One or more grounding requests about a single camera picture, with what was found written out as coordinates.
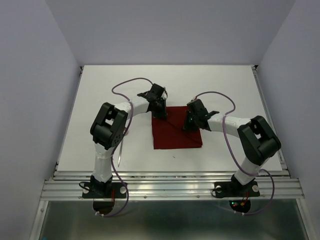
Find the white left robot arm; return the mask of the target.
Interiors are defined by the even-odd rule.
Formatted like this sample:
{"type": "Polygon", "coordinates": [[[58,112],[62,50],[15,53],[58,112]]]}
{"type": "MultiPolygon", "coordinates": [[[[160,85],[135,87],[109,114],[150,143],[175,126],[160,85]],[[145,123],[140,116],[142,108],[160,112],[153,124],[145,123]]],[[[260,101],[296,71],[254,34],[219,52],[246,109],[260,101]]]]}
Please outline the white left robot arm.
{"type": "Polygon", "coordinates": [[[125,102],[111,104],[105,102],[100,107],[97,116],[90,128],[95,146],[94,169],[90,183],[100,197],[111,193],[113,155],[127,133],[133,117],[152,113],[157,119],[166,119],[166,98],[168,96],[164,87],[153,83],[151,89],[129,98],[123,93],[111,90],[113,94],[121,96],[125,102]]]}

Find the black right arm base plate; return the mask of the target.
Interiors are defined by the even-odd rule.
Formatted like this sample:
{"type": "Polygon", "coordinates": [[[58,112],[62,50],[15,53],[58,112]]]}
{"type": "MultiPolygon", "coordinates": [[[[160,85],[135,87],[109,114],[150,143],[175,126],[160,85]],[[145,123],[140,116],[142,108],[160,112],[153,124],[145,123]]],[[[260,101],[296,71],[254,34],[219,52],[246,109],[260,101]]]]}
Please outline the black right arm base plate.
{"type": "Polygon", "coordinates": [[[260,190],[256,181],[251,181],[246,185],[241,185],[235,181],[218,181],[214,183],[211,195],[215,198],[242,198],[259,197],[260,190]]]}

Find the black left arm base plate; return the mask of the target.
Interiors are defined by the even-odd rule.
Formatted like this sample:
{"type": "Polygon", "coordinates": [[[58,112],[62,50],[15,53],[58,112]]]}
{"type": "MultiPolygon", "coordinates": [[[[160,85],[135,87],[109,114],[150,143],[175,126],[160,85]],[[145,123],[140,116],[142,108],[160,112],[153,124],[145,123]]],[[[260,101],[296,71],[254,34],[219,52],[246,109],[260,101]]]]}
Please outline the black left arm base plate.
{"type": "Polygon", "coordinates": [[[94,188],[90,182],[81,181],[79,187],[82,189],[83,199],[125,199],[127,189],[121,182],[113,182],[106,189],[94,188]]]}

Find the dark red cloth napkin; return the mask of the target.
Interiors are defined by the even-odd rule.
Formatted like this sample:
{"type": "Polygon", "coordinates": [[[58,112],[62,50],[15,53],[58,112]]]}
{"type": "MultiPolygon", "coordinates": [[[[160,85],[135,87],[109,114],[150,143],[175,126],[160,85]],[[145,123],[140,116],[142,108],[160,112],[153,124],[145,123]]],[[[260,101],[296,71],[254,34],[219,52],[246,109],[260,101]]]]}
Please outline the dark red cloth napkin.
{"type": "Polygon", "coordinates": [[[153,148],[155,150],[194,149],[203,145],[199,130],[183,130],[187,106],[168,106],[166,119],[151,117],[153,148]]]}

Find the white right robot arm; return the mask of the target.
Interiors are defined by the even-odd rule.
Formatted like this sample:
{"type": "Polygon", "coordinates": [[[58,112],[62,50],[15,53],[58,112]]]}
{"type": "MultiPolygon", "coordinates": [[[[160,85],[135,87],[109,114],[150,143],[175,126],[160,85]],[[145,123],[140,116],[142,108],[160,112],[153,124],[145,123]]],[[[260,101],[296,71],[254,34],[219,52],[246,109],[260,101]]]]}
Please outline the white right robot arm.
{"type": "Polygon", "coordinates": [[[230,189],[233,194],[242,195],[248,190],[248,184],[259,174],[265,162],[281,149],[281,142],[264,117],[229,116],[235,110],[236,105],[232,102],[232,109],[224,114],[214,110],[209,112],[203,102],[195,98],[187,104],[183,130],[195,132],[202,129],[223,133],[229,153],[238,167],[232,176],[230,189]],[[228,140],[229,135],[239,138],[241,142],[245,155],[241,164],[235,159],[228,140]]]}

